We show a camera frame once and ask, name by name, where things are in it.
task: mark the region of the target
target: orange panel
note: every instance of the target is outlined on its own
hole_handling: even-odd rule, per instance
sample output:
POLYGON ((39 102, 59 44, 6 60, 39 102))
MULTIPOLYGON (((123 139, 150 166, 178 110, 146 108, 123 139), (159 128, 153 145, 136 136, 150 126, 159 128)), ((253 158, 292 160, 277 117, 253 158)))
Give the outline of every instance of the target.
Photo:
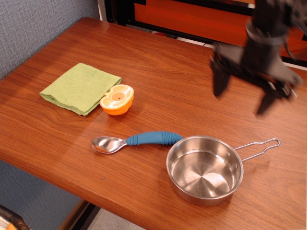
MULTIPOLYGON (((200 7, 173 0, 147 0, 146 6, 134 4, 135 20, 183 33, 244 46, 245 25, 251 18, 242 14, 200 7)), ((289 49, 300 60, 307 60, 307 42, 303 33, 294 29, 289 38, 289 49)), ((283 49, 283 56, 288 54, 283 49)))

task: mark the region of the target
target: spoon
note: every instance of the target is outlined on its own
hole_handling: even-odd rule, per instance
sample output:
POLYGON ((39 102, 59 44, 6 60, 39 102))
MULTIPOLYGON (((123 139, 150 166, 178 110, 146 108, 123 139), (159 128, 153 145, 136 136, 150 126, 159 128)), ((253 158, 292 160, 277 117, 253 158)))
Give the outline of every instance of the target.
POLYGON ((129 137, 128 139, 120 139, 113 137, 98 137, 92 140, 92 147, 101 153, 110 154, 118 151, 126 145, 140 145, 140 144, 163 144, 174 145, 183 137, 177 133, 155 131, 141 133, 129 137))

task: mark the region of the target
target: gray wall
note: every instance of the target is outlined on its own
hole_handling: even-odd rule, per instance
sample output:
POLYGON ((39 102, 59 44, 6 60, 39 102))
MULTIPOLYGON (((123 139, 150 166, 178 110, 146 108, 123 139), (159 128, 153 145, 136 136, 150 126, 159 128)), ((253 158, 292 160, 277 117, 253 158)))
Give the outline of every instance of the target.
MULTIPOLYGON (((99 19, 97 0, 0 0, 0 80, 83 17, 99 19)), ((0 161, 0 204, 32 230, 55 230, 80 201, 0 161)))
POLYGON ((0 0, 0 80, 83 17, 97 0, 0 0))

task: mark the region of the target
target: orange half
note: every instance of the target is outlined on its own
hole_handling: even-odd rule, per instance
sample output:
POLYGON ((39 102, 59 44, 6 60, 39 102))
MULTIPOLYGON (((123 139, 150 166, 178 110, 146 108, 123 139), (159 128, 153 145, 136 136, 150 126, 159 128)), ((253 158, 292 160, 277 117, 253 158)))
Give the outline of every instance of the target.
POLYGON ((110 115, 122 115, 132 106, 134 90, 128 85, 115 85, 100 99, 100 106, 110 115))

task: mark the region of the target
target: spoon bowl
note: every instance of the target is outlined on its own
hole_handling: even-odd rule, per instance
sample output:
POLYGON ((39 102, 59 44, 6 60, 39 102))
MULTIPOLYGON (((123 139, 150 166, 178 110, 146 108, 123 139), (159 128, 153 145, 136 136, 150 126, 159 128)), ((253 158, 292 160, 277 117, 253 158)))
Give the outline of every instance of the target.
POLYGON ((111 154, 127 145, 127 141, 113 137, 98 137, 92 140, 92 147, 105 154, 111 154))

